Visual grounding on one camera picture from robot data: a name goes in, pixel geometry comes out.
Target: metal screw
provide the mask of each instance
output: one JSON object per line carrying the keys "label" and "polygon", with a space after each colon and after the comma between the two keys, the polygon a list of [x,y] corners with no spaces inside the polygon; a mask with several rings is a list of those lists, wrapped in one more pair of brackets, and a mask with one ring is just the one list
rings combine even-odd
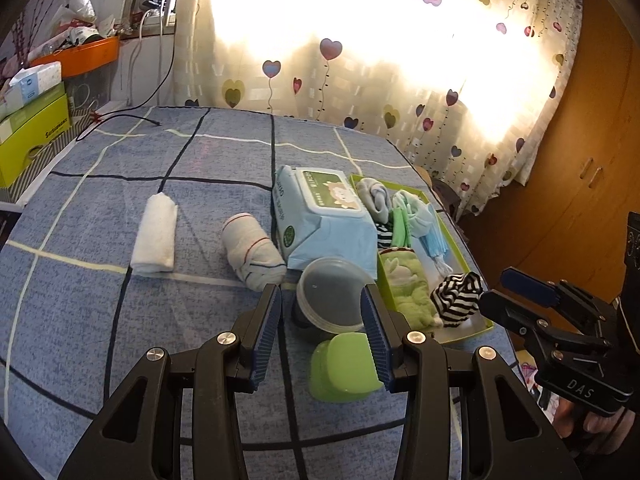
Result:
{"label": "metal screw", "polygon": [[233,332],[223,332],[218,336],[218,342],[221,345],[230,345],[236,340],[236,334]]}
{"label": "metal screw", "polygon": [[487,359],[488,361],[495,359],[495,356],[497,355],[495,350],[490,346],[483,346],[478,353],[480,354],[480,357]]}
{"label": "metal screw", "polygon": [[420,343],[424,343],[427,340],[427,336],[425,336],[422,332],[418,332],[417,330],[414,330],[413,332],[409,332],[406,335],[406,338],[412,342],[412,343],[416,343],[416,344],[420,344]]}
{"label": "metal screw", "polygon": [[164,350],[161,348],[155,347],[146,352],[146,358],[150,361],[158,361],[158,359],[162,359],[164,357]]}

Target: green label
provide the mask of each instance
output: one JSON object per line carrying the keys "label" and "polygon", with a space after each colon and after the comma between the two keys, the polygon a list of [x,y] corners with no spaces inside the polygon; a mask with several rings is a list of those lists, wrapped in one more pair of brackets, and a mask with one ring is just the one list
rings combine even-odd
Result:
{"label": "green label", "polygon": [[338,175],[315,171],[303,171],[302,174],[316,205],[336,209],[360,208],[353,192],[344,185]]}
{"label": "green label", "polygon": [[290,225],[286,229],[284,229],[284,236],[282,237],[284,241],[285,247],[291,247],[293,240],[296,239],[296,230],[293,228],[293,225]]}

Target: orange shelf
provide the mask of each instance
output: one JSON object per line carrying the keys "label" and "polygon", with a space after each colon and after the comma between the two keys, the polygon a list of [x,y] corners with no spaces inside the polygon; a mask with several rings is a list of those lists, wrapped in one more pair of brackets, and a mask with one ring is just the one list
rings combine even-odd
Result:
{"label": "orange shelf", "polygon": [[111,61],[116,61],[119,50],[120,40],[115,36],[39,57],[31,62],[31,66],[59,61],[62,63],[62,79],[64,79],[84,74]]}

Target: black cable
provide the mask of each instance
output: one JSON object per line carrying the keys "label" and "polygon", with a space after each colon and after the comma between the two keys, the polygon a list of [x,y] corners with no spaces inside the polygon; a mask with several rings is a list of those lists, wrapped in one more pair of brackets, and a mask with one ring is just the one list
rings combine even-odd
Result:
{"label": "black cable", "polygon": [[174,59],[175,59],[175,25],[174,25],[174,47],[171,52],[171,63],[169,63],[169,70],[166,71],[166,75],[164,76],[164,79],[162,79],[161,83],[156,87],[154,92],[146,99],[145,102],[143,102],[142,104],[139,104],[138,106],[133,106],[131,108],[123,108],[122,110],[114,110],[113,112],[107,112],[103,115],[115,114],[120,112],[131,112],[133,110],[138,110],[139,108],[142,108],[144,105],[146,105],[149,101],[151,101],[154,95],[158,93],[158,91],[162,88],[162,85],[164,84],[164,82],[169,77],[169,74],[171,73],[171,69],[174,67]]}
{"label": "black cable", "polygon": [[85,140],[88,136],[90,136],[94,130],[98,127],[98,126],[102,126],[105,122],[111,120],[111,119],[115,119],[116,117],[133,117],[135,119],[140,119],[142,121],[148,121],[150,123],[155,124],[156,126],[161,126],[162,124],[160,124],[158,121],[155,121],[153,119],[149,119],[146,117],[140,117],[137,115],[132,115],[132,114],[117,114],[117,115],[112,115],[110,117],[107,117],[106,119],[101,120],[98,124],[96,124],[90,131],[89,133],[85,134],[84,136],[82,135],[82,132],[80,132],[78,134],[78,136],[76,137],[76,142],[80,142],[81,140]]}

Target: striped cloth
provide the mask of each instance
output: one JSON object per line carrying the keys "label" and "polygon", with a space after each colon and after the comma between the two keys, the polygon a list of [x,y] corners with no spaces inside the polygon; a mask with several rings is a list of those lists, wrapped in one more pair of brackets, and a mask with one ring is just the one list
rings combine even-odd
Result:
{"label": "striped cloth", "polygon": [[394,236],[393,226],[376,222],[376,229],[378,230],[378,248],[388,249],[391,247],[391,238]]}
{"label": "striped cloth", "polygon": [[445,327],[459,326],[478,310],[478,300],[482,294],[480,277],[475,272],[450,274],[431,292]]}

